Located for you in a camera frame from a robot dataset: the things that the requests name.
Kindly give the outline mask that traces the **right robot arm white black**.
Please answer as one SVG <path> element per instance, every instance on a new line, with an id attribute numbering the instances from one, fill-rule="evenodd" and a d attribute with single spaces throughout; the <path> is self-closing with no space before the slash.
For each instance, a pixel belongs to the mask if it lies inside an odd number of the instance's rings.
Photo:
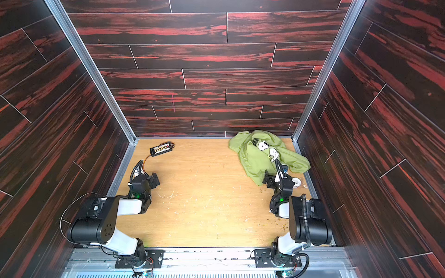
<path id="1" fill-rule="evenodd" d="M 289 232 L 277 237 L 271 244 L 271 258 L 277 264 L 289 259 L 300 251 L 314 246 L 328 244 L 332 240 L 332 231 L 324 216 L 319 199 L 307 199 L 305 194 L 293 196 L 294 189 L 301 185 L 301 180 L 277 173 L 266 173 L 263 184 L 273 189 L 270 212 L 278 218 L 289 220 Z"/>

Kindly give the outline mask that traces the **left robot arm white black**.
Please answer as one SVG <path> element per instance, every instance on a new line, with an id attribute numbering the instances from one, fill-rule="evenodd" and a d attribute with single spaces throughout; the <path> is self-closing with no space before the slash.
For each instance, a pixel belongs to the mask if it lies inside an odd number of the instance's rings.
<path id="1" fill-rule="evenodd" d="M 130 237 L 117 227 L 117 217 L 144 214 L 151 202 L 151 190 L 160 185 L 156 173 L 141 173 L 129 182 L 128 196 L 94 198 L 86 203 L 82 215 L 70 225 L 66 239 L 73 244 L 100 246 L 114 253 L 118 260 L 141 268 L 154 264 L 141 239 Z"/>

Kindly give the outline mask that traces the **green jacket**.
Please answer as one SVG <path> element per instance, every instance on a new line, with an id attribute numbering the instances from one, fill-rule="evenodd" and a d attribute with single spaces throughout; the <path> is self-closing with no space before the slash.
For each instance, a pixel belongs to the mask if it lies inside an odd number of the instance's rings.
<path id="1" fill-rule="evenodd" d="M 238 154 L 246 175 L 258 186 L 263 184 L 266 173 L 277 172 L 277 161 L 293 173 L 304 173 L 311 168 L 306 157 L 287 149 L 285 143 L 270 132 L 239 132 L 229 140 L 228 146 Z"/>

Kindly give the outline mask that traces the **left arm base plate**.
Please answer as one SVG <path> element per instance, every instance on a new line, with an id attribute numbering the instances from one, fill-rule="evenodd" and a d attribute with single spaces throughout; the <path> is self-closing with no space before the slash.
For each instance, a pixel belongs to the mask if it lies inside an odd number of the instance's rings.
<path id="1" fill-rule="evenodd" d="M 165 251 L 162 249 L 145 249 L 142 255 L 118 255 L 115 264 L 116 269 L 157 269 L 161 268 Z"/>

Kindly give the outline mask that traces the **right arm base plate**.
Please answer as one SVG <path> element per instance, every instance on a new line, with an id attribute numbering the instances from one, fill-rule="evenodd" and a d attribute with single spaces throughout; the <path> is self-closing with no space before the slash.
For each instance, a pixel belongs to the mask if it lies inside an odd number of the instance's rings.
<path id="1" fill-rule="evenodd" d="M 299 268 L 301 260 L 291 255 L 272 251 L 271 248 L 253 250 L 256 268 Z"/>

